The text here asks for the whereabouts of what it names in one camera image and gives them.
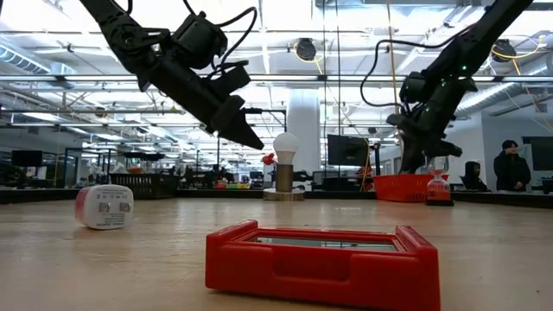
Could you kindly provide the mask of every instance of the computer monitor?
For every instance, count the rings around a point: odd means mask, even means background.
[[[263,179],[263,172],[250,172],[250,179]]]
[[[329,165],[365,166],[369,148],[364,138],[327,135],[327,141]]]
[[[40,150],[12,150],[11,165],[28,168],[42,166],[42,151]]]

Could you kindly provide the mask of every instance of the light bulb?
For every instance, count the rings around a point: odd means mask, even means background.
[[[297,138],[286,132],[275,138],[273,148],[278,158],[278,163],[291,165],[300,142]]]

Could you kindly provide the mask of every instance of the desk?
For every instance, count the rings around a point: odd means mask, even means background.
[[[72,201],[0,206],[0,309],[340,310],[205,289],[205,236],[249,218],[377,232],[412,225],[440,252],[442,310],[553,309],[549,210],[193,198],[137,201],[133,226],[111,232],[78,225]]]

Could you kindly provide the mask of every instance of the man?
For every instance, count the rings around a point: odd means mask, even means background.
[[[503,151],[493,160],[493,171],[498,177],[498,191],[524,192],[531,180],[526,160],[518,156],[518,144],[507,140]]]

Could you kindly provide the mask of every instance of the sand timer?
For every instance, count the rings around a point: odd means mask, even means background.
[[[446,155],[426,155],[426,169],[432,175],[426,196],[426,204],[432,206],[452,206],[449,184],[444,175],[449,170],[449,159]]]

